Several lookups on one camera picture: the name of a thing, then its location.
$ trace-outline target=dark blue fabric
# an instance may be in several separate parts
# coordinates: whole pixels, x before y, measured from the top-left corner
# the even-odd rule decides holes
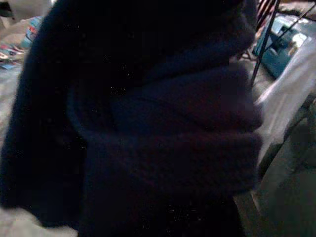
[[[156,168],[154,174],[163,171],[164,177],[172,174],[155,163],[158,141],[168,162],[173,148],[188,158],[198,154],[201,162],[206,157],[201,147],[204,151],[209,145],[213,151],[220,147],[219,154],[224,149],[249,148],[213,157],[215,168],[207,164],[217,170],[213,177],[226,179],[228,185],[210,189],[211,195],[193,197],[196,202],[205,204],[253,187],[260,139],[252,131],[260,118],[245,89],[244,69],[230,67],[228,61],[250,45],[254,31],[241,11],[221,17],[229,2],[239,9],[241,1],[223,1],[217,10],[210,8],[214,13],[210,17],[188,16],[186,4],[182,15],[181,11],[157,15],[142,8],[141,2],[122,8],[116,1],[104,7],[103,3],[60,0],[45,18],[20,77],[1,152],[3,207],[22,207],[44,226],[70,225],[82,236],[119,236],[123,229],[131,230],[128,234],[144,230],[143,221],[161,223],[165,218],[161,210],[168,203],[187,205],[191,197],[190,192],[179,195],[181,188],[164,192],[152,179],[155,175],[148,179],[151,184],[144,182],[142,175],[150,174],[148,168]],[[170,3],[157,2],[163,9]],[[204,1],[195,4],[195,9],[198,4],[206,6]],[[212,22],[216,13],[224,20]],[[191,31],[189,25],[175,24],[183,19]],[[134,100],[135,95],[141,100]],[[171,106],[161,107],[152,98]],[[226,137],[208,133],[221,131],[231,133]],[[181,151],[185,144],[188,153]],[[189,168],[188,160],[182,161],[178,154],[175,163]],[[135,163],[148,158],[155,166]],[[142,166],[141,172],[129,170],[128,164]],[[225,174],[219,172],[222,165]],[[200,178],[206,187],[204,176]],[[191,191],[198,182],[190,181]],[[151,226],[149,236],[164,236],[164,225]]]

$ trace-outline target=blue container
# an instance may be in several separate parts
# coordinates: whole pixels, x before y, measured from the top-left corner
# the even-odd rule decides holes
[[[40,29],[41,21],[42,21],[42,16],[33,17],[30,20],[30,24],[26,30],[25,37],[20,44],[20,46],[22,48],[30,48],[31,47],[32,42],[33,42],[38,30]]]
[[[279,14],[272,25],[266,47],[269,47],[272,41],[276,42],[278,36],[288,29],[297,19],[297,16]],[[266,32],[267,27],[263,30],[257,45],[253,50],[253,53],[256,56],[259,55]],[[316,40],[316,22],[302,19],[264,53],[261,63],[275,78],[278,78],[292,59],[293,55],[299,53],[300,47],[308,37]]]

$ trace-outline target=metal rod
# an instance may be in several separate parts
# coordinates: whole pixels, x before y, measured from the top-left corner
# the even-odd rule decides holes
[[[304,16],[306,16],[307,13],[309,13],[315,6],[316,6],[316,2],[314,3],[314,5],[313,5],[310,9],[308,9],[305,13],[301,14],[301,16],[300,16],[296,21],[294,21],[294,23],[293,23],[289,28],[287,28],[280,36],[278,36],[278,38],[277,38],[274,42],[272,42],[272,43],[265,49],[264,52],[266,52],[266,51],[267,51],[269,48],[271,48],[275,43],[277,43],[277,42],[279,41],[279,39],[280,39],[282,36],[284,36],[288,31],[290,31],[290,30],[296,25],[296,23],[298,23]]]
[[[273,7],[273,4],[275,3],[274,0],[270,0],[268,2],[268,5],[263,9],[262,11],[262,15],[260,18],[258,18],[258,24],[257,24],[257,31],[261,28],[261,26],[263,25],[265,19],[267,18],[267,16],[269,15],[271,8]]]
[[[261,19],[264,11],[266,10],[267,6],[270,4],[270,2],[273,0],[263,0],[261,6],[258,8],[258,20]]]
[[[262,42],[262,46],[261,46],[261,49],[260,49],[259,57],[257,58],[257,63],[256,63],[256,66],[255,66],[255,69],[253,70],[253,74],[252,74],[252,77],[251,77],[251,80],[250,80],[250,88],[252,88],[253,83],[255,81],[255,78],[257,76],[258,69],[259,69],[259,66],[260,66],[260,63],[261,63],[261,59],[262,59],[262,56],[263,56],[263,54],[265,52],[265,48],[266,48],[266,45],[267,45],[267,42],[268,42],[268,38],[269,38],[269,35],[270,35],[272,24],[273,24],[273,22],[275,20],[276,14],[277,14],[277,10],[278,10],[279,4],[280,4],[280,0],[276,0],[275,8],[274,8],[273,13],[271,15],[271,19],[270,19],[270,22],[268,24],[267,32],[266,32],[265,37],[264,37],[263,42]]]
[[[258,6],[257,6],[258,12],[259,12],[259,10],[260,10],[262,4],[263,4],[265,1],[266,1],[266,0],[259,0]]]

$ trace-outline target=colorful item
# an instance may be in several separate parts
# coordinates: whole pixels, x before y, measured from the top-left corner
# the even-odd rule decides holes
[[[17,67],[17,64],[16,63],[0,64],[0,67],[3,68],[3,69],[9,70],[9,69]]]
[[[13,44],[0,42],[0,62],[11,63],[23,59],[24,50]]]
[[[32,42],[35,39],[35,36],[40,28],[40,24],[41,24],[42,19],[43,19],[42,16],[37,16],[37,17],[33,17],[30,20],[30,25],[28,26],[28,28],[26,30],[25,37],[20,44],[22,48],[30,48],[31,47]]]

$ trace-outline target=white fabric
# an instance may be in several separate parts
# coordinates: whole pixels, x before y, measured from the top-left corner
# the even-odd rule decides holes
[[[258,163],[271,144],[283,143],[289,122],[316,85],[316,43],[307,38],[281,76],[259,97],[263,124],[257,132],[263,138]]]

